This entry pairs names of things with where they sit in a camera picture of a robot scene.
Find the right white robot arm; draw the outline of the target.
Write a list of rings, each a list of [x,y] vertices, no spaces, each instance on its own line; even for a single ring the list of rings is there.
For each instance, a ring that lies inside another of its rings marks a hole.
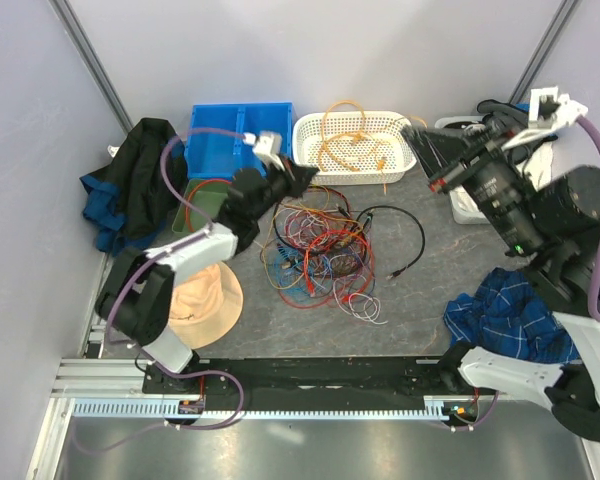
[[[505,129],[408,126],[402,137],[432,191],[464,188],[508,254],[528,259],[522,276],[579,356],[547,364],[461,339],[440,361],[440,386],[453,394],[467,387],[512,394],[600,443],[600,166],[578,166],[538,189],[508,162],[514,138]],[[600,136],[593,142],[600,153]]]

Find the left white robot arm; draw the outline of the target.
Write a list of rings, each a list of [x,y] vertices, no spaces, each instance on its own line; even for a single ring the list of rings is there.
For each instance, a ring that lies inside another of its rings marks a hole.
[[[265,176],[238,170],[212,222],[163,247],[128,247],[114,262],[95,303],[95,313],[134,341],[165,372],[165,382],[188,393],[199,382],[194,350],[168,325],[174,289],[192,275],[243,252],[259,234],[259,219],[286,197],[299,198],[317,175],[316,167],[285,159]]]

